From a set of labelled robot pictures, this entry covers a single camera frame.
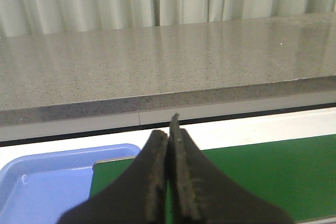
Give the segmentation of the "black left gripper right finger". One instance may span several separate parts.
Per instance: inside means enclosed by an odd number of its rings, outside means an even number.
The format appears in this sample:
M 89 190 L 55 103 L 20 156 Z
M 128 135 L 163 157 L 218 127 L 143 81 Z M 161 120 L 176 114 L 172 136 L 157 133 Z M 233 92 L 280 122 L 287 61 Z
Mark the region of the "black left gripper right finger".
M 168 171 L 173 223 L 292 223 L 281 208 L 254 195 L 225 175 L 170 121 Z

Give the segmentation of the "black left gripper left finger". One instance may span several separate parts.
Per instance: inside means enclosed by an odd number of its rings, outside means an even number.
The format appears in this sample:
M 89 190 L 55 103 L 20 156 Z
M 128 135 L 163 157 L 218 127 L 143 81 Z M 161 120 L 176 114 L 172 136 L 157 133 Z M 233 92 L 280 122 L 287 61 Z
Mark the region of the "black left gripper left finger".
M 165 223 L 168 136 L 151 132 L 142 151 L 110 185 L 58 223 Z

